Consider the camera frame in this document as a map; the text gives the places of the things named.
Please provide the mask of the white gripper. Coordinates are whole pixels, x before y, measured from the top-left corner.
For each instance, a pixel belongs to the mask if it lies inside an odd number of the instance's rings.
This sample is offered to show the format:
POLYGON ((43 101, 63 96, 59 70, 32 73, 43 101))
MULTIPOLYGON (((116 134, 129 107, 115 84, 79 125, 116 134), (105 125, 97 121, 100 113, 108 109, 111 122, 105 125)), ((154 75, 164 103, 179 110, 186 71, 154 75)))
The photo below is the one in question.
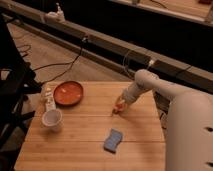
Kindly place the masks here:
POLYGON ((115 113, 124 111, 126 104, 131 105, 132 103, 136 102, 141 94, 142 88, 136 83, 131 83, 123 90, 122 95, 117 98, 118 104, 115 105, 115 113))

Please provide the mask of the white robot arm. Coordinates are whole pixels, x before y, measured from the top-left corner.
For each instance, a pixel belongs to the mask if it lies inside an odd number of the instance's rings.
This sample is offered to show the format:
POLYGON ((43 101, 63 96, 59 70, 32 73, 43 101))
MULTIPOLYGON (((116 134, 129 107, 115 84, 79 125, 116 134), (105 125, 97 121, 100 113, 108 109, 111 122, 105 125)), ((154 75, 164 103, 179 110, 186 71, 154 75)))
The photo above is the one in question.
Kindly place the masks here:
POLYGON ((150 90, 170 101, 165 171, 213 171, 213 95, 141 69, 118 97, 114 110, 124 111, 150 90))

